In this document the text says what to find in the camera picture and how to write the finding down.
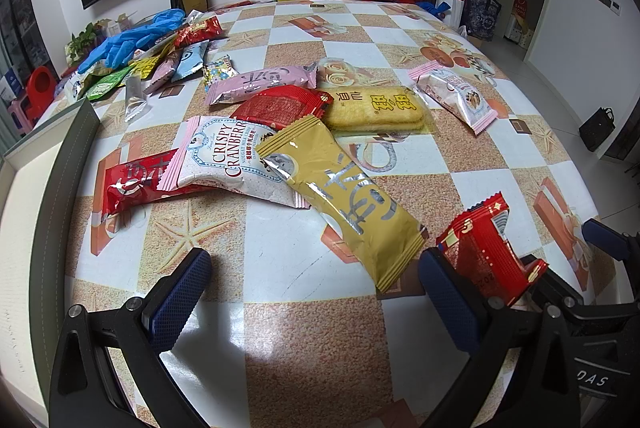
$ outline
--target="gold snack package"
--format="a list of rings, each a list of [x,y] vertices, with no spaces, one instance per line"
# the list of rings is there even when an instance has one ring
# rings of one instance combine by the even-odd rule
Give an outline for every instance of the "gold snack package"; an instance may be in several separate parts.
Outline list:
[[[428,234],[306,115],[256,148],[260,158],[320,212],[380,292],[393,284]]]
[[[405,86],[324,88],[334,103],[322,118],[337,132],[422,132],[429,109]]]

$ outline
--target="wall socket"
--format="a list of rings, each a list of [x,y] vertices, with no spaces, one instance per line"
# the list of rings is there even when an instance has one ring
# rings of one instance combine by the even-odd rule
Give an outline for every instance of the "wall socket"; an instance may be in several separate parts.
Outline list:
[[[612,0],[597,0],[597,1],[603,3],[609,9],[611,9],[613,12],[615,12],[618,16],[620,16],[620,5],[618,5],[614,1],[612,1]]]

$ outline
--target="blue glove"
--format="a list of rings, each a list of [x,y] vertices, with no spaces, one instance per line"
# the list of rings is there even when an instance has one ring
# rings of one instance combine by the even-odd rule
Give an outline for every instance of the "blue glove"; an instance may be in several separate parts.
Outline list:
[[[440,15],[444,11],[448,11],[451,8],[451,5],[449,5],[446,2],[442,2],[437,7],[434,4],[429,2],[416,2],[416,5],[418,5],[418,7],[420,7],[421,9],[424,9],[425,11],[427,11],[429,14],[433,14],[434,16],[436,16],[436,18],[439,18],[439,19],[443,19],[444,16],[440,16]]]
[[[136,48],[152,43],[160,36],[177,29],[184,19],[184,11],[169,9],[156,14],[153,22],[136,29],[125,30],[116,36],[107,38],[94,48],[78,66],[78,74],[86,72],[97,61],[105,59],[105,66],[118,68],[133,57]]]

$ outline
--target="red snack package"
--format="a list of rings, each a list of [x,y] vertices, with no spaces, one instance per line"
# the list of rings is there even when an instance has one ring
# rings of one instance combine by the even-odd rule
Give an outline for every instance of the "red snack package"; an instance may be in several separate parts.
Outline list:
[[[537,260],[525,267],[514,254],[504,230],[509,206],[501,193],[463,211],[436,244],[460,275],[473,282],[485,298],[497,296],[511,305],[536,281],[548,264]]]
[[[177,149],[108,168],[104,172],[101,220],[104,221],[110,215],[121,213],[134,205],[211,189],[211,186],[196,184],[175,191],[159,191],[157,189],[160,175],[176,152]]]
[[[258,92],[242,103],[231,117],[282,130],[310,113],[320,119],[333,101],[326,92],[286,84]]]
[[[216,36],[222,34],[222,27],[216,16],[207,18],[204,21],[192,23],[188,27],[179,30],[175,38],[176,48],[192,45],[193,43],[203,42],[204,40],[212,40]]]

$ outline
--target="blue gripper pad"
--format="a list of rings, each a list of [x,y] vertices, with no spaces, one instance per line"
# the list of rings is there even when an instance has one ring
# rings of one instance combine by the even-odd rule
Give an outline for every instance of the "blue gripper pad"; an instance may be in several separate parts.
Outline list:
[[[473,354],[480,347],[478,319],[428,250],[418,262],[418,276],[456,348]]]
[[[201,251],[149,321],[149,344],[156,354],[174,348],[200,295],[211,280],[211,258]]]
[[[593,218],[582,225],[582,235],[587,242],[602,249],[616,260],[622,261],[629,258],[629,245],[626,238]]]

